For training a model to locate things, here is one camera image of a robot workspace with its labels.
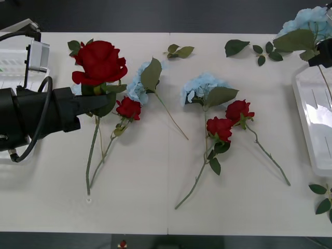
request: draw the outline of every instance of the black cable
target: black cable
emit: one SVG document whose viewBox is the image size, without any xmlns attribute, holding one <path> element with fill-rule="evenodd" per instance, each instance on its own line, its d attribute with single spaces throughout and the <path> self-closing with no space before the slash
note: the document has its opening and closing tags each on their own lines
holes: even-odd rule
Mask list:
<svg viewBox="0 0 332 249">
<path fill-rule="evenodd" d="M 40 41 L 40 32 L 16 31 L 16 32 L 12 32 L 12 33 L 8 33 L 8 34 L 5 34 L 3 36 L 0 36 L 0 42 L 5 40 L 5 39 L 8 39 L 8 38 L 11 38 L 11 37 L 14 37 L 14 36 L 19 36 L 19 35 L 25 35 L 25 36 L 34 38 L 38 42 Z"/>
<path fill-rule="evenodd" d="M 37 125 L 37 129 L 35 131 L 35 134 L 33 136 L 33 138 L 31 139 L 31 142 L 29 143 L 28 147 L 26 148 L 26 150 L 23 152 L 23 154 L 19 157 L 17 155 L 17 153 L 11 154 L 10 158 L 13 162 L 21 162 L 22 160 L 24 160 L 32 151 L 33 147 L 36 145 L 39 135 L 42 132 L 42 128 L 44 127 L 44 122 L 46 119 L 46 114 L 47 114 L 47 110 L 50 104 L 50 100 L 51 100 L 51 94 L 52 94 L 52 90 L 53 90 L 53 80 L 50 76 L 47 76 L 43 82 L 40 84 L 40 87 L 38 89 L 38 92 L 42 92 L 44 86 L 46 85 L 46 83 L 48 83 L 48 87 L 47 87 L 47 95 L 46 95 L 46 99 L 45 99 L 45 103 L 44 103 L 44 108 L 43 111 L 41 113 L 40 116 L 40 120 L 39 123 Z"/>
</svg>

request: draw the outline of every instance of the dark floor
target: dark floor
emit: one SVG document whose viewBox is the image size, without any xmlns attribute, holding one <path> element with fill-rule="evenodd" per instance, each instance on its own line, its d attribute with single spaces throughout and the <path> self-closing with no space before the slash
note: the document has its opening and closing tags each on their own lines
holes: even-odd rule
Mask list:
<svg viewBox="0 0 332 249">
<path fill-rule="evenodd" d="M 326 3 L 323 0 L 5 0 L 0 2 L 0 30 L 30 18 L 47 32 L 273 34 L 285 21 L 293 19 L 298 10 Z M 115 249 L 122 239 L 128 242 L 128 249 L 323 248 L 301 237 L 3 232 L 0 249 Z M 318 240 L 332 247 L 332 239 Z"/>
</svg>

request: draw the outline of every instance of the artificial flower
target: artificial flower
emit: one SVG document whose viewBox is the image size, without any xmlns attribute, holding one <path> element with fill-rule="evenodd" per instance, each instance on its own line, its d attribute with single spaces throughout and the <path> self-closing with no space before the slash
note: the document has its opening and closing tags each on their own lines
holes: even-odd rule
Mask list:
<svg viewBox="0 0 332 249">
<path fill-rule="evenodd" d="M 185 106 L 186 100 L 192 103 L 192 98 L 208 96 L 210 91 L 215 87 L 227 87 L 229 85 L 221 79 L 215 78 L 210 73 L 203 73 L 197 78 L 188 81 L 181 89 L 181 105 Z"/>
<path fill-rule="evenodd" d="M 241 113 L 244 117 L 254 117 L 255 113 L 249 112 L 250 103 L 245 100 L 236 100 L 229 104 L 226 110 L 226 118 L 232 121 L 233 125 L 240 121 Z"/>
<path fill-rule="evenodd" d="M 73 81 L 76 84 L 98 86 L 121 79 L 128 70 L 126 60 L 119 58 L 119 52 L 120 49 L 107 41 L 97 40 L 85 45 L 74 56 L 85 72 L 73 72 Z"/>
<path fill-rule="evenodd" d="M 208 132 L 210 132 L 213 136 L 217 133 L 218 137 L 221 141 L 228 142 L 230 136 L 232 136 L 232 133 L 230 129 L 233 126 L 233 122 L 227 118 L 217 118 L 214 117 L 214 119 L 209 119 L 206 122 L 206 129 Z"/>
<path fill-rule="evenodd" d="M 302 9 L 297 13 L 296 18 L 292 21 L 285 22 L 283 29 L 277 37 L 283 36 L 290 31 L 297 29 L 311 30 L 317 32 L 317 39 L 329 37 L 332 34 L 332 27 L 327 23 L 326 7 L 315 7 L 313 9 Z"/>
<path fill-rule="evenodd" d="M 141 104 L 137 101 L 133 101 L 128 97 L 124 97 L 121 101 L 116 101 L 119 107 L 116 108 L 116 111 L 119 115 L 125 118 L 133 118 L 134 120 L 139 120 L 139 115 L 141 114 Z"/>
</svg>

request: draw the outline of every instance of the white plastic tray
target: white plastic tray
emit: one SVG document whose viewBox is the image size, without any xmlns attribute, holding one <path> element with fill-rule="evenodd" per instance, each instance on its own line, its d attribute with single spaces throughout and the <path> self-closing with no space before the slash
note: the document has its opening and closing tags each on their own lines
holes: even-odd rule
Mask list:
<svg viewBox="0 0 332 249">
<path fill-rule="evenodd" d="M 16 86 L 24 84 L 26 50 L 9 50 L 0 49 L 0 89 L 12 88 L 16 93 Z M 37 91 L 42 80 L 49 74 L 29 71 L 27 88 Z M 21 155 L 27 146 L 17 148 L 17 152 Z M 29 156 L 20 163 L 20 165 L 28 162 L 34 154 L 34 150 Z M 0 152 L 0 164 L 14 164 L 9 157 L 7 151 Z"/>
<path fill-rule="evenodd" d="M 332 88 L 332 69 L 321 67 Z M 312 169 L 332 177 L 332 101 L 318 67 L 304 67 L 293 83 Z"/>
</svg>

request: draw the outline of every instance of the robotic arm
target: robotic arm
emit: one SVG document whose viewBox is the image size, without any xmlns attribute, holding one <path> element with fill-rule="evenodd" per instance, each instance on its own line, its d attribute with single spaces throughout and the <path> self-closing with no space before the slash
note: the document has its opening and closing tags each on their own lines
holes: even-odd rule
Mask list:
<svg viewBox="0 0 332 249">
<path fill-rule="evenodd" d="M 7 150 L 13 162 L 24 160 L 36 142 L 48 134 L 80 129 L 78 115 L 108 104 L 107 97 L 74 96 L 69 87 L 54 89 L 52 78 L 46 77 L 37 92 L 26 89 L 29 70 L 45 72 L 49 45 L 40 42 L 40 32 L 14 32 L 0 37 L 0 41 L 18 35 L 34 38 L 27 49 L 24 86 L 0 89 L 0 151 Z M 43 89 L 48 84 L 47 92 Z M 27 145 L 18 156 L 16 148 Z"/>
</svg>

